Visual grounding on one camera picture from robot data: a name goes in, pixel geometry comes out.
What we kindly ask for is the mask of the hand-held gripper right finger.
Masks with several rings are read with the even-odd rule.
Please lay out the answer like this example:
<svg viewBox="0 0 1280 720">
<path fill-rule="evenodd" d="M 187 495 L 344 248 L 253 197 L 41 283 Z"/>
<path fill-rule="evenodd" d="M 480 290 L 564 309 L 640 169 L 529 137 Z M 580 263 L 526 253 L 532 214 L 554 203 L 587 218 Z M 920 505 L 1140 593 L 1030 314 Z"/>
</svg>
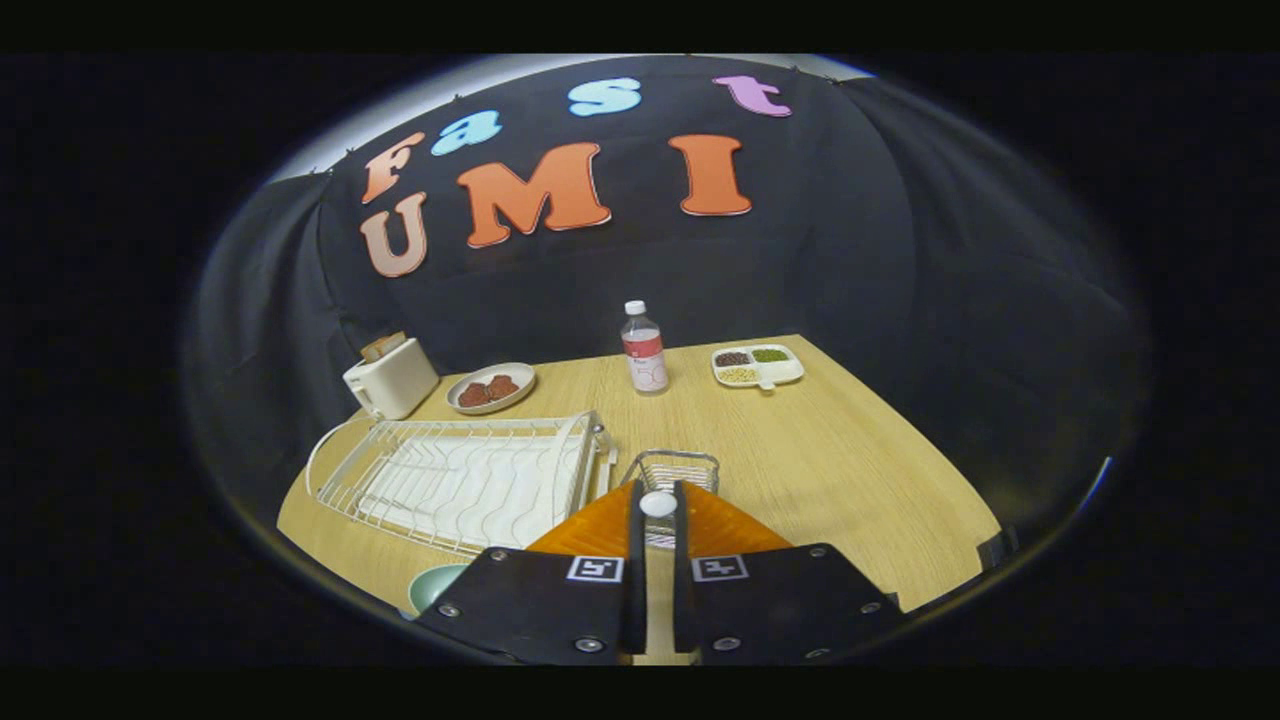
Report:
<svg viewBox="0 0 1280 720">
<path fill-rule="evenodd" d="M 823 664 L 905 626 L 896 597 L 832 544 L 794 544 L 687 482 L 675 497 L 673 642 L 695 664 Z"/>
</svg>

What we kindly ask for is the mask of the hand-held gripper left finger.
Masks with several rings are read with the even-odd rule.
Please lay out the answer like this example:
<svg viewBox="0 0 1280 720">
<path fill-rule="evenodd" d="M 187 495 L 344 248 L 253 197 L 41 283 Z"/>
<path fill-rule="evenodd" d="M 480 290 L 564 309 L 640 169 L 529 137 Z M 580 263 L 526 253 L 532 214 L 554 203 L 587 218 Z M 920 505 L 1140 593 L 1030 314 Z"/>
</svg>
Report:
<svg viewBox="0 0 1280 720">
<path fill-rule="evenodd" d="M 643 495 L 623 483 L 525 550 L 483 550 L 416 626 L 498 662 L 630 664 L 646 650 Z"/>
</svg>

